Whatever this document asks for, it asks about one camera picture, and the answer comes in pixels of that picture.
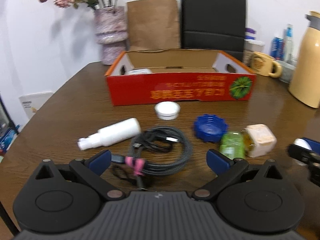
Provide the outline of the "green transparent bottle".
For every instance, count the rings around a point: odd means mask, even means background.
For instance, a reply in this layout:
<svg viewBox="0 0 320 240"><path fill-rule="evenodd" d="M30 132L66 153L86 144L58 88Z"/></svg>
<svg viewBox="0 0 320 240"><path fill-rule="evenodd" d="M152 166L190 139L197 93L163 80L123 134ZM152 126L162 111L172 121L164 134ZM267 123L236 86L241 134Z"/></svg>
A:
<svg viewBox="0 0 320 240"><path fill-rule="evenodd" d="M220 153L229 159L244 158L245 147L242 134L232 131L224 134L221 139Z"/></svg>

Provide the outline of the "white power adapter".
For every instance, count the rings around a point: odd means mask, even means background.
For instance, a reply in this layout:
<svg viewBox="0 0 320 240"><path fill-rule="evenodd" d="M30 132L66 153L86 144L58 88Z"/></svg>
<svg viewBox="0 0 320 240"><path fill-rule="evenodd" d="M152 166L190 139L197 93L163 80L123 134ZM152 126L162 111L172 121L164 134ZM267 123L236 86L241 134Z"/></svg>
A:
<svg viewBox="0 0 320 240"><path fill-rule="evenodd" d="M265 124L248 125L241 134L246 155L250 158L266 155L277 143L276 137Z"/></svg>

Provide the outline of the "blue plastic lid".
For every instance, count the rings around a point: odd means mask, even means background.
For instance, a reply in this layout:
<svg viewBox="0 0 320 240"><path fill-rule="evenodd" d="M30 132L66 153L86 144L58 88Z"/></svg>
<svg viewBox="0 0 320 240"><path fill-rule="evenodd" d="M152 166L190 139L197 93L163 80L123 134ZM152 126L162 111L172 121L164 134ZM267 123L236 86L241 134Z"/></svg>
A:
<svg viewBox="0 0 320 240"><path fill-rule="evenodd" d="M217 115L204 114L194 121L195 136L204 142L219 142L227 131L225 120Z"/></svg>

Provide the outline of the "white spray bottle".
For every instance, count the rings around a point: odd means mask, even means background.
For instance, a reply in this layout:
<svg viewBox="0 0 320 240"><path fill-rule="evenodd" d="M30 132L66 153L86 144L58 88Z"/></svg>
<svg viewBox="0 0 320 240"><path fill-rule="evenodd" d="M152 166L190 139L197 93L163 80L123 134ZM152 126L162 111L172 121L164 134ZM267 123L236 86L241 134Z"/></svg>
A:
<svg viewBox="0 0 320 240"><path fill-rule="evenodd" d="M92 135L78 140L78 147L84 151L90 148L107 147L135 137L141 133L136 118L130 118L116 124L101 128Z"/></svg>

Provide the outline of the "clear jar with white beads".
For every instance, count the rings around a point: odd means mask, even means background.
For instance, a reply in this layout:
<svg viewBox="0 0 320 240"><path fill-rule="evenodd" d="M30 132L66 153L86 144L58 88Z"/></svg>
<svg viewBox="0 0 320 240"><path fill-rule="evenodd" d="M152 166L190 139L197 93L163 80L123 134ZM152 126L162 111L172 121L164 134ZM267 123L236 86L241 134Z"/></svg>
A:
<svg viewBox="0 0 320 240"><path fill-rule="evenodd" d="M152 74L152 71L148 68L133 69L127 72L128 75L138 75L138 74Z"/></svg>

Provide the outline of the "cream thermos jug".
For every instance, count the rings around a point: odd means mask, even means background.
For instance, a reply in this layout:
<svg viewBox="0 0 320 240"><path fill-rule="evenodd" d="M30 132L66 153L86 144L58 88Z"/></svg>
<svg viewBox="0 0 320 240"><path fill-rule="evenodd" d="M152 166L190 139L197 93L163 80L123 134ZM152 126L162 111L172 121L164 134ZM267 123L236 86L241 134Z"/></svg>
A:
<svg viewBox="0 0 320 240"><path fill-rule="evenodd" d="M300 102L319 108L319 12L306 15L309 26L300 44L289 92Z"/></svg>

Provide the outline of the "small white bottle cap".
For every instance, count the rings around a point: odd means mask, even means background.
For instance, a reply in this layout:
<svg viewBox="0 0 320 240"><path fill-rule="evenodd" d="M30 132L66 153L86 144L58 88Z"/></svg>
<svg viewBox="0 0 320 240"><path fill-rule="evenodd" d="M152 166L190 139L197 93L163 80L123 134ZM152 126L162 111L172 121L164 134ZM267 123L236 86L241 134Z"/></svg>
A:
<svg viewBox="0 0 320 240"><path fill-rule="evenodd" d="M155 106L155 112L162 120L174 120L178 117L180 106L172 101L163 101Z"/></svg>

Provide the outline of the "yellow bear mug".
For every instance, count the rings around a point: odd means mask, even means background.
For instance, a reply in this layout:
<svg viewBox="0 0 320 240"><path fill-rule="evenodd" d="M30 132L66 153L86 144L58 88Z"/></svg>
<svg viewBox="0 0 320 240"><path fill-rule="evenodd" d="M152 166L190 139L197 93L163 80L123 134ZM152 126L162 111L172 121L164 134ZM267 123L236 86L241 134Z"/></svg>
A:
<svg viewBox="0 0 320 240"><path fill-rule="evenodd" d="M282 66L274 57L254 51L250 67L259 75L278 78L282 74Z"/></svg>

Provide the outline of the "blue drink can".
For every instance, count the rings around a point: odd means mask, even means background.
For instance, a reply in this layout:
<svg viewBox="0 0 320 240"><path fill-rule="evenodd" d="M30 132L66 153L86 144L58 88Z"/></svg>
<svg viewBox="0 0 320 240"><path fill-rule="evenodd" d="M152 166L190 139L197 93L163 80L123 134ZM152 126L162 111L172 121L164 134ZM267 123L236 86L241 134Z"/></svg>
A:
<svg viewBox="0 0 320 240"><path fill-rule="evenodd" d="M280 37L275 36L271 42L270 56L276 60L282 60L284 53L284 40Z"/></svg>

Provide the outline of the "red cardboard box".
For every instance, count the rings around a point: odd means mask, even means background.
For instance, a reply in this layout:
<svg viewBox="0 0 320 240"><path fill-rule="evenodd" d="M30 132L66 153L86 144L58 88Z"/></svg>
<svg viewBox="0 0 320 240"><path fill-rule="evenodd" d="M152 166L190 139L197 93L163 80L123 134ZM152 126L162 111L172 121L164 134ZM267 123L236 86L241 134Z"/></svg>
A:
<svg viewBox="0 0 320 240"><path fill-rule="evenodd" d="M148 68L152 74L128 75ZM125 51L105 79L115 106L162 101L246 101L256 74L221 50L166 49Z"/></svg>

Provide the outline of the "clear food container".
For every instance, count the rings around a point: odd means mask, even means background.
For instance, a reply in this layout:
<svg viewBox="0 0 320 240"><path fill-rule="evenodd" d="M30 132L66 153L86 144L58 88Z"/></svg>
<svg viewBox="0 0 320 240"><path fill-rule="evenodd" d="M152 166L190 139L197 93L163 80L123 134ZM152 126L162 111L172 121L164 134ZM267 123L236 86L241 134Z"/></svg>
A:
<svg viewBox="0 0 320 240"><path fill-rule="evenodd" d="M263 41L257 41L257 40L251 40L246 39L245 45L244 45L244 56L243 56L243 63L246 66L250 66L252 55L255 51L262 52L265 46L265 42Z"/></svg>

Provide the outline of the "purple white object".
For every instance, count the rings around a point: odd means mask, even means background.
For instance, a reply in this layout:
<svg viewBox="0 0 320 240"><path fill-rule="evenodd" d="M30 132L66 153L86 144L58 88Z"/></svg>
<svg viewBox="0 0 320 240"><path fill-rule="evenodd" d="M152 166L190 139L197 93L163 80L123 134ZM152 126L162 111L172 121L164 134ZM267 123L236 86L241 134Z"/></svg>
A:
<svg viewBox="0 0 320 240"><path fill-rule="evenodd" d="M246 40L255 40L256 39L256 30L252 28L245 29L245 39Z"/></svg>

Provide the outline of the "pink textured vase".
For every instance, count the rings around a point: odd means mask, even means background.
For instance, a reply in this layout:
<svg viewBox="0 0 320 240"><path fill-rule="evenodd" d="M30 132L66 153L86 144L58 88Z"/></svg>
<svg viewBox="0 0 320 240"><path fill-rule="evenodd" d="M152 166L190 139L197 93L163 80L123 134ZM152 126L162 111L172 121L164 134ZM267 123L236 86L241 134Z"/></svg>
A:
<svg viewBox="0 0 320 240"><path fill-rule="evenodd" d="M127 22L125 8L104 7L94 12L95 36L102 46L101 62L112 65L127 50Z"/></svg>

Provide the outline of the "black paper bag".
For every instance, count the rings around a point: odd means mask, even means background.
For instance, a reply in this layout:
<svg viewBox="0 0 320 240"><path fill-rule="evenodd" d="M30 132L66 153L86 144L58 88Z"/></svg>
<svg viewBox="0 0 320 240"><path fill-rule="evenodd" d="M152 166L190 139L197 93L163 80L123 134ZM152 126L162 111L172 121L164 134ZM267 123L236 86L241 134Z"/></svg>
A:
<svg viewBox="0 0 320 240"><path fill-rule="evenodd" d="M181 0L183 49L222 50L242 61L247 0Z"/></svg>

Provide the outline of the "brown paper bag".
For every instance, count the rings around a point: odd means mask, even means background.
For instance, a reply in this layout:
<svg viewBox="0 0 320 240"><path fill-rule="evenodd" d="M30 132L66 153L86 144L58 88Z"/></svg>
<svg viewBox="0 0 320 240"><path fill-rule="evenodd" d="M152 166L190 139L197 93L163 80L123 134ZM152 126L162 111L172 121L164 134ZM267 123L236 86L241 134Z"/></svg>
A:
<svg viewBox="0 0 320 240"><path fill-rule="evenodd" d="M127 2L130 49L180 48L180 19L177 0Z"/></svg>

